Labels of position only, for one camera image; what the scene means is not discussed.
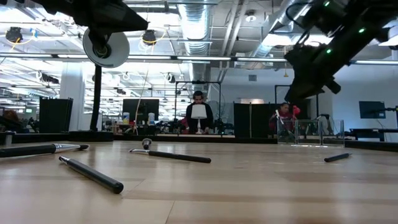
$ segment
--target black cylinder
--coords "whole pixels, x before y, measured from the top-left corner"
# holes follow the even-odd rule
[[[60,156],[59,158],[62,162],[65,162],[63,160],[63,157]],[[108,177],[105,174],[102,174],[100,172],[98,172],[97,170],[94,170],[93,168],[82,164],[79,161],[76,161],[74,159],[69,159],[66,162],[66,165],[68,165],[69,167],[71,167],[72,169],[74,169],[75,171],[79,172],[80,174],[84,175],[85,177],[94,180],[95,182],[99,183],[100,185],[102,185],[103,187],[109,189],[110,191],[112,191],[115,194],[119,194],[120,192],[122,192],[124,186],[122,183],[120,183],[117,180],[114,180],[110,177]]]
[[[146,139],[142,140],[142,146],[144,147],[145,150],[149,149],[149,146],[151,143],[152,143],[151,139],[146,138]]]
[[[341,154],[341,155],[338,155],[338,156],[332,156],[332,157],[329,157],[329,158],[324,158],[323,160],[325,162],[333,162],[333,161],[337,161],[339,159],[347,158],[347,157],[349,157],[349,155],[350,155],[350,153],[344,153],[344,154]]]
[[[90,130],[97,131],[98,115],[100,113],[101,103],[101,78],[102,78],[102,67],[95,65],[94,73],[94,102],[93,102],[93,114],[91,115]]]
[[[53,144],[44,146],[11,147],[0,149],[0,158],[55,153]]]
[[[187,156],[187,155],[174,154],[174,153],[169,153],[169,152],[149,151],[148,155],[171,158],[171,159],[180,159],[180,160],[184,160],[184,161],[211,163],[210,158],[199,157],[199,156]]]

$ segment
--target monitor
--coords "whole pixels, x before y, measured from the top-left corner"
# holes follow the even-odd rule
[[[386,107],[383,101],[360,101],[359,113],[361,119],[385,119]]]
[[[124,99],[123,100],[123,113],[130,114],[130,121],[134,121],[136,117],[136,110],[138,99]],[[159,99],[141,99],[138,107],[137,120],[147,121],[148,113],[155,114],[155,120],[159,120]]]

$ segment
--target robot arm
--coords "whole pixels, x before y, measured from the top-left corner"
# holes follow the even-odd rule
[[[304,16],[305,30],[294,48],[285,55],[293,66],[294,80],[285,100],[294,102],[323,93],[327,86],[334,94],[341,87],[334,74],[373,39],[380,39],[383,27],[398,16],[397,0],[315,0]],[[333,39],[318,47],[304,45],[309,31],[316,27]]]
[[[146,30],[148,22],[130,9],[122,0],[32,0],[41,4],[49,14],[57,12],[71,16],[75,23],[87,26],[83,46],[88,57],[97,65],[113,68],[126,61],[129,44],[124,34],[111,39],[113,33]],[[7,0],[0,0],[6,5]]]

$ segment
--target desk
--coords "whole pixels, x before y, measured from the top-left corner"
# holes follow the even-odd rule
[[[386,133],[398,133],[398,129],[378,129],[378,128],[358,128],[350,129],[351,135],[355,137],[355,140],[359,138],[378,138],[380,142],[385,141],[384,134]]]
[[[212,159],[201,164],[128,153],[139,141],[90,144],[87,151],[0,159],[1,223],[398,223],[393,152],[350,149],[349,159],[326,164],[324,157],[347,149],[151,145]],[[124,191],[112,194],[59,156],[95,167],[122,182]]]

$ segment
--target white pillar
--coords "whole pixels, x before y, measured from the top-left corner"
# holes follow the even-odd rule
[[[81,63],[63,62],[60,98],[73,98],[69,131],[78,131],[85,108],[85,78]]]
[[[391,50],[392,60],[398,60],[398,50]],[[394,66],[394,76],[398,73],[398,66]]]

